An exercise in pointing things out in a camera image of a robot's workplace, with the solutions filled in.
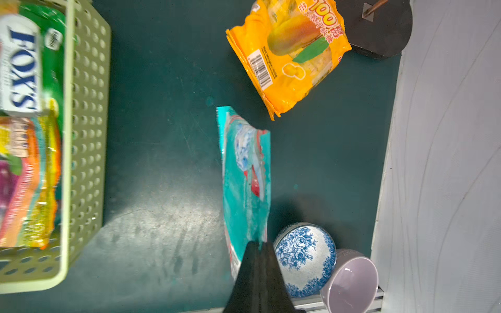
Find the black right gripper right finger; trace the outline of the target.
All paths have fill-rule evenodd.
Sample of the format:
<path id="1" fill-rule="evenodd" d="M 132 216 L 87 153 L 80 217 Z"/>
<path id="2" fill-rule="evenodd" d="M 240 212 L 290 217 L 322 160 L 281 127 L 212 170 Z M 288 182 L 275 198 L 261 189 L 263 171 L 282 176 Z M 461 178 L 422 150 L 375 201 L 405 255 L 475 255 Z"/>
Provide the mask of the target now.
<path id="1" fill-rule="evenodd" d="M 292 303 L 271 243 L 260 249 L 260 312 L 305 312 Z"/>

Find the blue white patterned bowl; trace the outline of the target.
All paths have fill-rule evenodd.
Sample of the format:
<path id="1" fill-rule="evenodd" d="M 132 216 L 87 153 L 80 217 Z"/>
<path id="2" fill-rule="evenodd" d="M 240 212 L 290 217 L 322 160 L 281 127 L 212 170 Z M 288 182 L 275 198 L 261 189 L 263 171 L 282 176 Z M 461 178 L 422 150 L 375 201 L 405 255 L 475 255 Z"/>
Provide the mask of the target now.
<path id="1" fill-rule="evenodd" d="M 306 222 L 283 229 L 274 249 L 284 283 L 293 299 L 320 293 L 337 261 L 336 246 L 323 228 Z"/>

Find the green Fox's spring tea bag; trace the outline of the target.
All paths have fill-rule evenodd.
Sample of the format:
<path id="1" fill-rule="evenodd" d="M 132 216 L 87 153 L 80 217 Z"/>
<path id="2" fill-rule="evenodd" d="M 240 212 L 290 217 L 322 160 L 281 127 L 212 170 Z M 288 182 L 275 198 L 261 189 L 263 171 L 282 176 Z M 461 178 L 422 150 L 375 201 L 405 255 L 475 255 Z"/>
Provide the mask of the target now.
<path id="1" fill-rule="evenodd" d="M 27 1 L 1 2 L 1 114 L 64 109 L 65 15 Z"/>

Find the yellow candy bag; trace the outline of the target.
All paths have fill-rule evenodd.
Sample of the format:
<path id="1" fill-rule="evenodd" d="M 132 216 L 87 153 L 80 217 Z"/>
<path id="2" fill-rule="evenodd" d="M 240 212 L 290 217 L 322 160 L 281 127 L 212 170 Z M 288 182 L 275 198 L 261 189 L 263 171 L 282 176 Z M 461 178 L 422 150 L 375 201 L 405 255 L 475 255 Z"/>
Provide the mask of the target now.
<path id="1" fill-rule="evenodd" d="M 255 1 L 226 30 L 271 119 L 303 100 L 352 49 L 335 1 Z"/>

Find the pale green plastic basket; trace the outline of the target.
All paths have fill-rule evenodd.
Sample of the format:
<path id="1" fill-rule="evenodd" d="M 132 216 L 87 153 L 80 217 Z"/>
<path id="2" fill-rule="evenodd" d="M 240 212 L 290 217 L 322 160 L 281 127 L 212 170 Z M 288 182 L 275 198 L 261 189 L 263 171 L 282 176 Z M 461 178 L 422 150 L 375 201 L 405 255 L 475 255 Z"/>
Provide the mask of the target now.
<path id="1" fill-rule="evenodd" d="M 65 117 L 61 222 L 45 249 L 1 250 L 1 293 L 63 282 L 103 225 L 112 31 L 91 1 L 47 1 L 65 13 Z"/>

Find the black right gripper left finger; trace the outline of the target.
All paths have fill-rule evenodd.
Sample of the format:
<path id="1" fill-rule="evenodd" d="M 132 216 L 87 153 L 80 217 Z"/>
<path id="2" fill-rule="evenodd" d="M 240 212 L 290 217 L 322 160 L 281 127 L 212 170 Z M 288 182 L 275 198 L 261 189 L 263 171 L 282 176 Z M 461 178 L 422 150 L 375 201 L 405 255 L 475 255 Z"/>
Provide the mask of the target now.
<path id="1" fill-rule="evenodd" d="M 227 312 L 259 312 L 259 244 L 250 241 L 245 249 L 241 267 L 231 296 L 223 310 Z"/>

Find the teal Fox's mint bag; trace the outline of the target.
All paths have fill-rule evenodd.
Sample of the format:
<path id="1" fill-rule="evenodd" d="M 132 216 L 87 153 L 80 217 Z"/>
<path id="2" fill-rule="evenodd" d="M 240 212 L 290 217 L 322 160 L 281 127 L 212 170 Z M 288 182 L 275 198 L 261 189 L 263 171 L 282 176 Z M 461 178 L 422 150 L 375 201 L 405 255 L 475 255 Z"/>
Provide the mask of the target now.
<path id="1" fill-rule="evenodd" d="M 267 241 L 271 211 L 271 133 L 254 128 L 230 106 L 217 108 L 223 171 L 224 231 L 237 279 L 250 241 Z"/>

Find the lilac bowl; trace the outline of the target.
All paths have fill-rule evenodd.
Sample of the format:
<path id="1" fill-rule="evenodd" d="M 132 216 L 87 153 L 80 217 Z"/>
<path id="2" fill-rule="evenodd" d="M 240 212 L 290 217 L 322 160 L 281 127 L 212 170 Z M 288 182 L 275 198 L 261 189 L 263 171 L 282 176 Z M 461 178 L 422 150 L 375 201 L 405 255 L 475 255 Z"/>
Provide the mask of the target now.
<path id="1" fill-rule="evenodd" d="M 320 295 L 328 312 L 362 313 L 372 305 L 378 287 L 378 271 L 368 257 L 339 249 L 335 269 Z"/>

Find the orange pink Fox's fruits bag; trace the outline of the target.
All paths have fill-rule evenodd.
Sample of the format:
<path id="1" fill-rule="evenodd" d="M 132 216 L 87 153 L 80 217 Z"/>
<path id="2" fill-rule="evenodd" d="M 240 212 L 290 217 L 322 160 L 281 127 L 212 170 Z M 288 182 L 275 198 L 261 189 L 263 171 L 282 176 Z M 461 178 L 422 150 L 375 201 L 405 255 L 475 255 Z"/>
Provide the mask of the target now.
<path id="1" fill-rule="evenodd" d="M 1 247 L 44 249 L 55 228 L 61 177 L 59 104 L 46 116 L 1 117 Z"/>

